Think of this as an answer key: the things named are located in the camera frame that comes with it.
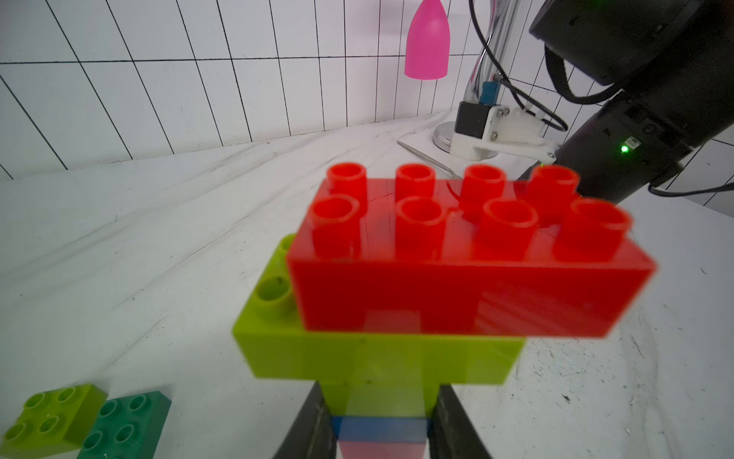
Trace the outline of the blue small lego brick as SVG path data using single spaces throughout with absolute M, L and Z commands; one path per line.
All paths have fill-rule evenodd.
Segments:
M 430 422 L 426 418 L 357 417 L 332 418 L 336 438 L 364 443 L 424 443 Z

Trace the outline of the pink small lego brick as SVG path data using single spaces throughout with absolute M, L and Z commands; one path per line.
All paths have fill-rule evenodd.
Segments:
M 427 444 L 339 441 L 345 459 L 422 459 Z

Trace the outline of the lime small lego brick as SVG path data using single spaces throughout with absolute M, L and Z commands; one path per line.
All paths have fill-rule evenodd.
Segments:
M 436 407 L 437 384 L 392 382 L 321 382 L 320 388 L 334 416 L 430 418 Z
M 24 403 L 15 423 L 1 436 L 1 455 L 45 458 L 80 449 L 107 397 L 94 384 L 34 394 Z

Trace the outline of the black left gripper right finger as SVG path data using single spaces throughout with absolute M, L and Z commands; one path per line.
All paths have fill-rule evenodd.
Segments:
M 491 459 L 449 384 L 441 386 L 428 430 L 431 459 Z

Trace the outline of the dark green lego brick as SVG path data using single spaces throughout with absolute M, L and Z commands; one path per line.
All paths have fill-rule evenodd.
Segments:
M 171 401 L 160 391 L 108 400 L 81 445 L 78 459 L 151 459 Z

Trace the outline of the lime long lego brick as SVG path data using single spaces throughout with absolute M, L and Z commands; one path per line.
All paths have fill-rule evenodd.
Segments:
M 319 382 L 504 384 L 523 338 L 312 332 L 296 306 L 286 255 L 277 244 L 232 329 L 256 378 Z

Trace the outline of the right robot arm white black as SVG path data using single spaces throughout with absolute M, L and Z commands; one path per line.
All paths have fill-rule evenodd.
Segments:
M 585 197 L 657 187 L 732 125 L 729 1 L 547 1 L 529 31 L 556 92 L 596 107 L 556 151 Z

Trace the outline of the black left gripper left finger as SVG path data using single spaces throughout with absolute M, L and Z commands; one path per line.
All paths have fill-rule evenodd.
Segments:
M 337 453 L 332 416 L 315 382 L 273 459 L 336 459 Z

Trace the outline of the red lego brick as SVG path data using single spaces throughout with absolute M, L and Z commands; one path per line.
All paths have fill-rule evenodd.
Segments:
M 312 331 L 602 338 L 655 275 L 631 215 L 578 193 L 576 172 L 512 181 L 476 164 L 441 180 L 337 164 L 287 254 Z

